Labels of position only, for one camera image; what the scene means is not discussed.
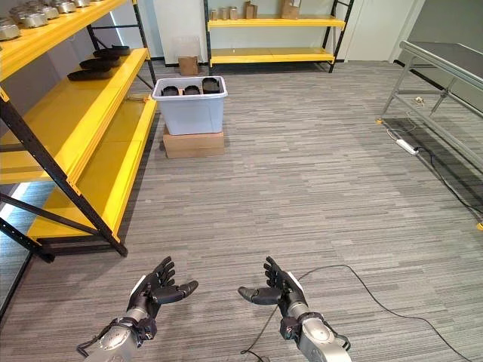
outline gray carpet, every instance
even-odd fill
[[[123,225],[128,257],[35,259],[2,322],[0,360],[82,360],[75,345],[121,315],[139,276],[167,255],[178,282],[197,279],[200,287],[161,309],[158,335],[135,360],[255,360],[239,351],[271,308],[250,305],[236,289],[263,285],[271,255],[295,275],[350,264],[387,307],[429,319],[461,353],[483,361],[483,233],[427,162],[374,123],[400,71],[387,63],[337,64],[331,75],[304,64],[220,67],[229,92],[226,154],[168,160],[161,117]],[[410,82],[428,87],[413,75]],[[402,107],[391,117],[405,125]],[[412,140],[438,147],[443,171],[461,171],[470,189],[481,184],[437,137],[413,131]],[[481,207],[478,198],[469,202]],[[354,361],[460,360],[423,322],[382,311],[347,270],[317,272],[303,286],[310,306],[351,339]],[[272,362],[303,361],[278,321],[254,350]]]

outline white wall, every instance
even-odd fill
[[[157,0],[138,0],[138,8],[143,22],[144,34],[148,43],[149,53],[151,57],[163,57],[163,48],[161,37],[158,30],[158,21],[154,11],[155,2]],[[136,16],[134,15],[133,5],[131,1],[125,2],[123,5],[117,7],[112,11],[112,19],[116,25],[129,25],[136,23]],[[121,38],[122,44],[129,45],[131,48],[142,48],[138,28],[122,28],[118,29],[118,34]]]
[[[388,60],[406,39],[424,0],[358,0],[360,13],[348,44],[347,60]]]
[[[258,14],[280,13],[280,0],[252,0]],[[236,6],[240,16],[244,0],[209,0],[210,9]],[[355,0],[338,59],[391,60],[398,55],[395,44],[406,39],[419,14],[424,0]],[[329,14],[332,0],[303,0],[301,14]],[[205,45],[205,15],[202,0],[155,2],[155,12],[161,33],[166,63],[177,63],[176,37],[198,36],[202,61],[207,61]],[[337,7],[337,17],[343,19],[346,7]],[[223,28],[211,30],[211,47],[320,47],[325,28],[270,27]],[[326,48],[334,51],[332,31]]]
[[[201,61],[207,62],[203,1],[159,0],[154,8],[166,64],[178,63],[177,38],[193,36],[199,39]]]

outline metal shelving unit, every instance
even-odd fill
[[[257,19],[237,19],[237,20],[210,20],[208,0],[205,4],[205,30],[206,46],[208,49],[209,71],[212,72],[214,64],[233,64],[233,63],[273,63],[273,62],[327,62],[329,63],[329,73],[334,70],[337,61],[340,45],[343,40],[346,24],[349,21],[350,13],[354,0],[349,3],[334,0],[331,14],[324,16],[303,15],[300,19],[278,19],[273,15],[259,15]],[[344,20],[337,19],[337,6],[347,7]],[[267,26],[311,26],[325,27],[324,40],[320,48],[236,48],[236,49],[212,49],[210,31],[220,28],[244,28],[244,27],[267,27]],[[335,29],[340,28],[339,38],[336,40]],[[334,52],[326,51],[330,31],[334,36]]]
[[[25,117],[0,88],[0,116],[10,128],[0,139],[0,183],[57,184],[43,208],[0,194],[0,201],[37,215],[26,235],[3,219],[0,231],[45,262],[66,253],[128,254],[117,232],[156,110],[149,95],[126,97],[144,61],[156,81],[137,0],[131,1],[136,24],[91,26],[125,2],[102,0],[2,43],[0,81],[84,27],[96,49],[103,43],[94,30],[116,27],[137,27],[145,47],[122,57],[110,79],[62,80]]]

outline white plastic bin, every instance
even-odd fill
[[[220,83],[218,94],[203,94],[202,82],[215,78]],[[193,96],[166,96],[161,92],[168,86],[184,89],[195,85],[202,94]],[[189,77],[159,79],[152,98],[159,102],[170,134],[218,133],[223,129],[223,101],[228,95],[223,77]]]

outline cardboard box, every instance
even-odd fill
[[[181,75],[198,75],[198,57],[179,57]]]
[[[172,136],[165,126],[163,143],[168,158],[207,157],[225,153],[223,132]]]
[[[258,6],[245,2],[245,19],[257,19]]]
[[[301,0],[282,0],[281,18],[298,19],[300,13]]]

